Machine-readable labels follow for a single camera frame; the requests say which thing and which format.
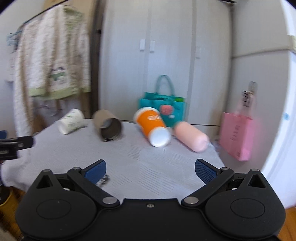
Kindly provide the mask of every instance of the paper cup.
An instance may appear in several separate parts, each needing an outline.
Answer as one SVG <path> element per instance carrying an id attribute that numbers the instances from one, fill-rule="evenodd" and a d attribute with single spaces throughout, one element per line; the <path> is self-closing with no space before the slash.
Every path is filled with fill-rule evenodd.
<path id="1" fill-rule="evenodd" d="M 120 120 L 108 110 L 98 110 L 93 115 L 94 126 L 103 141 L 113 141 L 120 137 Z"/>
<path id="2" fill-rule="evenodd" d="M 157 109 L 152 107 L 139 109 L 134 115 L 134 121 L 141 127 L 152 146 L 163 147 L 170 142 L 170 131 L 166 128 Z"/>
<path id="3" fill-rule="evenodd" d="M 82 128 L 85 125 L 84 115 L 79 109 L 72 109 L 58 122 L 59 131 L 64 135 L 67 135 L 72 131 Z"/>

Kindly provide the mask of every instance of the teal bag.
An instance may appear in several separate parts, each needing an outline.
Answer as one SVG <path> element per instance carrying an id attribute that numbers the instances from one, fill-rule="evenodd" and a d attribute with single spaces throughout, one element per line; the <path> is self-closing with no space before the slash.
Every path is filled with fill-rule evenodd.
<path id="1" fill-rule="evenodd" d="M 167 80 L 170 86 L 171 96 L 159 94 L 159 88 L 163 78 Z M 178 121 L 184 119 L 186 103 L 185 98 L 175 96 L 175 90 L 171 79 L 163 74 L 157 79 L 155 93 L 146 92 L 144 98 L 139 100 L 139 109 L 143 107 L 153 107 L 157 109 L 166 126 L 174 127 Z"/>

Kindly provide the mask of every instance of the brown cup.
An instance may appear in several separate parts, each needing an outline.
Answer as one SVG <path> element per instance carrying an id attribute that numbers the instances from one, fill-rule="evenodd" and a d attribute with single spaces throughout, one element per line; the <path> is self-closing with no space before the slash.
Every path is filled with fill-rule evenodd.
<path id="1" fill-rule="evenodd" d="M 103 141 L 113 141 L 120 137 L 122 124 L 120 120 L 108 110 L 98 110 L 93 115 L 94 126 Z"/>

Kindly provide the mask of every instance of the blue textured pad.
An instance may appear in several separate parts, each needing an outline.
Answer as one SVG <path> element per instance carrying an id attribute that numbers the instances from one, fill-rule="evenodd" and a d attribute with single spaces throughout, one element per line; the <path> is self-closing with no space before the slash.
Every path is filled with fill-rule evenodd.
<path id="1" fill-rule="evenodd" d="M 205 184 L 217 177 L 217 173 L 214 170 L 201 163 L 199 160 L 195 162 L 195 173 Z"/>
<path id="2" fill-rule="evenodd" d="M 93 184 L 96 184 L 98 181 L 102 179 L 104 175 L 106 175 L 107 165 L 105 161 L 102 161 L 98 165 L 94 166 L 92 169 L 88 170 L 84 177 L 91 181 Z"/>
<path id="3" fill-rule="evenodd" d="M 0 131 L 0 139 L 6 139 L 7 138 L 7 132 L 6 131 Z"/>

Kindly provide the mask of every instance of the white logo on orange cup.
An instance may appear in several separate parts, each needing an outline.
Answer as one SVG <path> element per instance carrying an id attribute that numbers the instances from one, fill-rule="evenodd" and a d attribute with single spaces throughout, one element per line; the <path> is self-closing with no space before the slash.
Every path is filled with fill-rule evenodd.
<path id="1" fill-rule="evenodd" d="M 150 115 L 148 116 L 148 120 L 151 120 L 151 121 L 161 120 L 161 117 L 159 115 Z"/>

